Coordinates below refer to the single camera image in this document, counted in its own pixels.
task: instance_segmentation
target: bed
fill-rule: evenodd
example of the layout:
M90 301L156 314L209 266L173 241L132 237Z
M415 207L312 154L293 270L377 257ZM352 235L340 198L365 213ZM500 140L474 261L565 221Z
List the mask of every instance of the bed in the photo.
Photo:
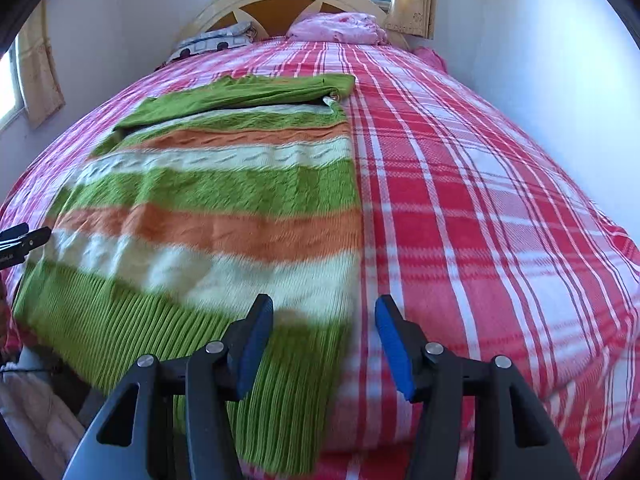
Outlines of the bed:
M369 0L213 2L178 39L251 20L263 41L172 63L93 110L20 177L0 208L0 230L42 225L73 169L145 97L223 75L353 74L342 105L362 200L360 296L312 478L403 476L420 406L396 392L382 353L373 306L385 293L457 354L510 356L581 475L605 478L640 426L638 248L532 139L409 53L402 36L390 46L282 38L304 9L385 19ZM2 272L8 305L23 272ZM28 327L10 325L10 344L34 340ZM472 409L464 412L460 479L472 459Z

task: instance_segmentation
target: metal screw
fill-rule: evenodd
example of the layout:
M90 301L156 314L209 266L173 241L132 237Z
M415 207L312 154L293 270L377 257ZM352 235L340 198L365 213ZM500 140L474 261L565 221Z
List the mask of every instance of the metal screw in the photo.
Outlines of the metal screw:
M141 355L136 361L139 367L146 368L154 363L154 357L151 354Z
M424 346L424 349L429 355L440 355L444 352L444 346L442 346L440 343L427 343Z
M494 363L498 368L511 368L511 359L506 355L498 355L494 359Z
M212 341L207 343L204 348L207 354L219 354L225 349L225 344L222 341Z

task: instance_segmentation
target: plaid bedspread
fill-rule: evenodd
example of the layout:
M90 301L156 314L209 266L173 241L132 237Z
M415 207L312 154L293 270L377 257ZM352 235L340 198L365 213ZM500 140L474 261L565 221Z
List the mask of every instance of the plaid bedspread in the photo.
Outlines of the plaid bedspread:
M275 39L169 65L50 145L12 189L0 229L41 224L70 170L145 97L227 74L322 72L356 76L343 105L364 259L361 308L314 479L403 477L420 406L396 393L374 326L375 299L388 292L430 340L471 358L510 356L582 476L604 478L640 426L640 253L526 134L411 54ZM9 303L22 272L2 273ZM472 406L464 412L468 436ZM460 479L470 460L465 444Z

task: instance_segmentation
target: knitted sweater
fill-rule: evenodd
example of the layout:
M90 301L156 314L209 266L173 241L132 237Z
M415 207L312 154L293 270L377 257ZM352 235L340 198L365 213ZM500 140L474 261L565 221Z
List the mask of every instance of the knitted sweater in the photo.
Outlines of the knitted sweater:
M350 127L328 97L353 83L225 77L145 100L54 200L17 319L108 391L139 355L191 354L269 294L274 330L231 427L242 459L311 471L362 251Z

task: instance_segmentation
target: window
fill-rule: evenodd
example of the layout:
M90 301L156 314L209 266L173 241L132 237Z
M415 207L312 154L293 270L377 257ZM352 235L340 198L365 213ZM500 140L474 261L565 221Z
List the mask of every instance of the window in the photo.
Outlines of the window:
M0 59L0 128L5 126L22 108L22 97L15 70L15 49Z

